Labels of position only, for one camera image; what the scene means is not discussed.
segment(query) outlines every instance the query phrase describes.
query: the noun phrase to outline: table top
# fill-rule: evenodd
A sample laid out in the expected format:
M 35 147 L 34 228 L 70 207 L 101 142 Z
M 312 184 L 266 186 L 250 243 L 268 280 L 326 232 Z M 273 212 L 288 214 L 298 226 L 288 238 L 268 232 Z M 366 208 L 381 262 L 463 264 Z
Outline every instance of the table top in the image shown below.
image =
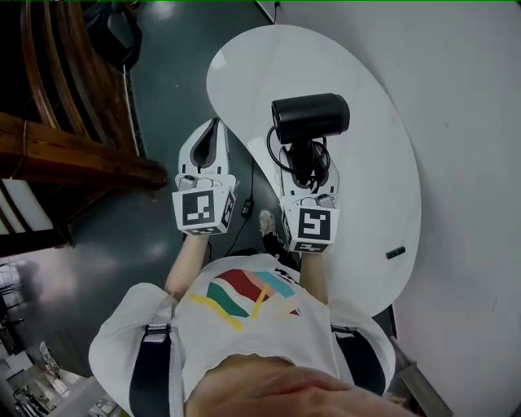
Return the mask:
M 341 45 L 311 30 L 270 25 L 241 33 L 216 54 L 207 75 L 217 115 L 253 154 L 281 195 L 266 150 L 271 102 L 335 93 L 347 101 L 347 132 L 330 137 L 340 175 L 335 243 L 325 252 L 330 300 L 347 298 L 366 313 L 387 308 L 409 280 L 418 249 L 421 199 L 409 136 L 392 101 Z M 386 253 L 406 252 L 391 260 Z

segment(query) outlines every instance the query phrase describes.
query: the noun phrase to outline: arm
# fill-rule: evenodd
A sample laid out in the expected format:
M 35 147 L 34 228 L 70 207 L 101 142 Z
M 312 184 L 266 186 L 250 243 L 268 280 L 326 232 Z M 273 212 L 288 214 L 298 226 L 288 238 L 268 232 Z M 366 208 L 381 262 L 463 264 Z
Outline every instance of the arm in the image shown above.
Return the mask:
M 300 265 L 300 285 L 317 300 L 327 305 L 324 260 L 320 253 L 303 253 Z
M 164 290 L 179 301 L 198 277 L 203 267 L 208 236 L 188 235 L 173 263 Z

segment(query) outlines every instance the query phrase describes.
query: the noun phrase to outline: white wall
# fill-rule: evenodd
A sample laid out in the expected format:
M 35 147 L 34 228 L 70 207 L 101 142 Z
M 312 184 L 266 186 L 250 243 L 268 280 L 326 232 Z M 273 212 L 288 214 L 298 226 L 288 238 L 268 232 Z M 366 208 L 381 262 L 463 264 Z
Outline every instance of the white wall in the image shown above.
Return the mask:
M 336 40 L 389 93 L 422 186 L 400 343 L 455 415 L 509 415 L 521 401 L 521 8 L 282 2 L 277 22 Z

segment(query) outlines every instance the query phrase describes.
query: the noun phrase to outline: person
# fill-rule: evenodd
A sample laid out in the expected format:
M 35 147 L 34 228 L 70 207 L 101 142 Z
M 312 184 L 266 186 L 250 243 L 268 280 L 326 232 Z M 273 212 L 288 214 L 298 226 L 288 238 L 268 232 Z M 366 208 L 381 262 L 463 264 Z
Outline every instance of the person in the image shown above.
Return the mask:
M 266 253 L 225 257 L 202 268 L 208 237 L 188 235 L 164 289 L 149 283 L 129 289 L 90 347 L 102 387 L 127 413 L 136 413 L 131 384 L 140 344 L 170 296 L 170 331 L 178 332 L 181 348 L 174 354 L 181 355 L 182 367 L 170 367 L 170 381 L 180 382 L 169 384 L 167 396 L 171 402 L 182 398 L 180 414 L 409 415 L 379 397 L 395 366 L 381 328 L 341 298 L 328 302 L 321 254 L 304 253 L 299 273 L 277 237 L 274 215 L 262 210 L 259 221 Z

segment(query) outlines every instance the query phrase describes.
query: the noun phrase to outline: sneaker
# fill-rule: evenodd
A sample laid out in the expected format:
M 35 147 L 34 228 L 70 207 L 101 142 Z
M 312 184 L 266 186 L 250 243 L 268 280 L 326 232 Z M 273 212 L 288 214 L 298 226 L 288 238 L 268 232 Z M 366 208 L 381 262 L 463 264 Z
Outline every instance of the sneaker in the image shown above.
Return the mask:
M 269 210 L 263 209 L 260 211 L 259 226 L 262 237 L 265 237 L 268 233 L 277 235 L 275 216 Z

